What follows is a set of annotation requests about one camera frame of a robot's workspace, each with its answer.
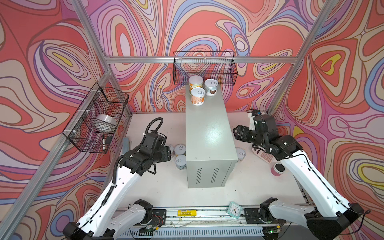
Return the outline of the pink label can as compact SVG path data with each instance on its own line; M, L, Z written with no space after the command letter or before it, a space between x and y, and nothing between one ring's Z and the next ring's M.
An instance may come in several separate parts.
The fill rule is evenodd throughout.
M203 88L193 88L191 90L191 103L195 106L201 106L205 101L206 91Z

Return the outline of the white brown label can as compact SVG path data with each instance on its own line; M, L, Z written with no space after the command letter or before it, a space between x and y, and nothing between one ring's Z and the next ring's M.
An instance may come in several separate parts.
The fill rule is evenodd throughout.
M204 89L207 96L214 96L217 92L219 82L215 79L207 79L204 82Z

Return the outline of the orange fruit can plastic lid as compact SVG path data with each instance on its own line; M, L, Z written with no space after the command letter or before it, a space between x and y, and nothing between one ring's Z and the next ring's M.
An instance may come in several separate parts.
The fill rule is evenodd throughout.
M194 88L201 88L203 86L203 78L201 76L191 76L188 80L190 92Z

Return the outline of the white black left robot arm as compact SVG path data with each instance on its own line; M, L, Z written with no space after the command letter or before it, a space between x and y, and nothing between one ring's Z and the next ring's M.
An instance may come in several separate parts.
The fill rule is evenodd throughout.
M125 230L136 224L153 223L153 206L139 199L124 213L114 217L118 206L132 186L157 163L169 162L171 151L167 137L156 131L144 134L141 143L120 156L113 169L113 177L94 205L77 221L69 222L64 230L65 240L116 240Z

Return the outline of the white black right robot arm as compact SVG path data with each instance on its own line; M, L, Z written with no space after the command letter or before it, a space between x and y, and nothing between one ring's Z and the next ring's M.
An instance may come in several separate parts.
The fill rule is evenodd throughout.
M291 135L279 135L274 117L260 110L247 110L250 125L233 129L236 140L252 144L254 150L271 154L289 170L308 193L314 207L308 208L269 198L260 204L253 218L265 224L287 220L306 227L319 240L333 240L369 210L350 203L318 171L307 153Z

